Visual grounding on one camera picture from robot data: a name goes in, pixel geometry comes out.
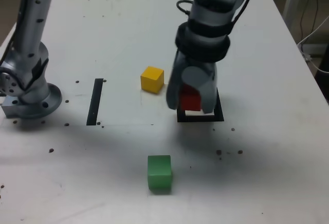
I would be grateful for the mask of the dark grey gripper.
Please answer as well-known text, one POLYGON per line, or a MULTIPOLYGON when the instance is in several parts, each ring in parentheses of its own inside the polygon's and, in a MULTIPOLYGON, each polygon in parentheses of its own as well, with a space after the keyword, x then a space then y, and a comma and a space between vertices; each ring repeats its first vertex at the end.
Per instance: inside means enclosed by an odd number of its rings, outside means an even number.
POLYGON ((176 52, 169 78, 166 102, 176 110, 182 82, 197 90, 201 97, 201 108, 205 114, 213 112, 216 105, 217 70, 215 63, 206 63, 176 52))

